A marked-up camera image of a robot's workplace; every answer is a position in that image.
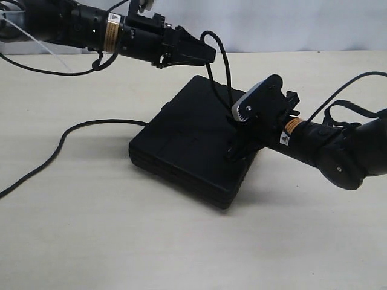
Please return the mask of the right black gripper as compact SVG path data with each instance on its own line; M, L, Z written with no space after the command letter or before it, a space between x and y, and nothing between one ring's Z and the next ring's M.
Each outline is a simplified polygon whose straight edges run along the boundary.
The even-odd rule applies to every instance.
M236 162L257 152L258 139L268 144L271 139L288 146L290 129L286 121L299 116L295 107L300 102L297 92L280 90L249 90L238 100L238 123L243 125L229 140L226 160Z

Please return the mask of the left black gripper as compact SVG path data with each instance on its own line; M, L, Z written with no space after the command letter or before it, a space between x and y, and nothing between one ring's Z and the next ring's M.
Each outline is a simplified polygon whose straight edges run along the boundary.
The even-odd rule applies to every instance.
M165 17L130 14L120 20L119 54L150 63L156 68L204 66L213 63L216 49L193 37L182 26L165 23Z

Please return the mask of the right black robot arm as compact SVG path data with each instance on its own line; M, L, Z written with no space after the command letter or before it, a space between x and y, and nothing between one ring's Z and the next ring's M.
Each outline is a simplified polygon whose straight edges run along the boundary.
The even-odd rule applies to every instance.
M321 124L299 118L296 92L245 94L227 121L236 129L227 158L240 160L268 148L318 169L332 184L357 190L367 177L386 174L386 110L371 112L346 100L343 106L370 122L333 120L325 110Z

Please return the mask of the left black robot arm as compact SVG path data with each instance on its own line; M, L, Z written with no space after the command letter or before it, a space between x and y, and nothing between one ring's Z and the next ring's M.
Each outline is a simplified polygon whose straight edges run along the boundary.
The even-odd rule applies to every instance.
M1 42L40 41L142 60L162 69L204 66L216 50L169 25L164 16L142 16L153 1L130 1L127 15L77 1L1 1Z

